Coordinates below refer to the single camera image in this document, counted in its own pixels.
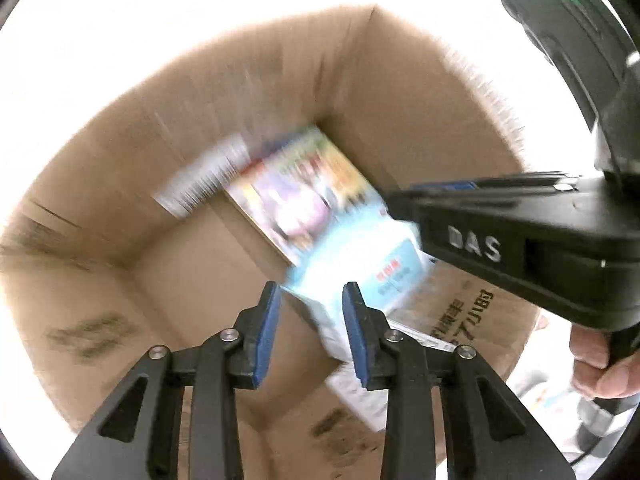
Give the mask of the right hand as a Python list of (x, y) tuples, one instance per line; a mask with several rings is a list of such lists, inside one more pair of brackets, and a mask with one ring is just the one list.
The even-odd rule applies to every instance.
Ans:
[(608, 364), (605, 334), (574, 324), (570, 352), (574, 356), (572, 385), (587, 398), (621, 399), (639, 392), (639, 351)]

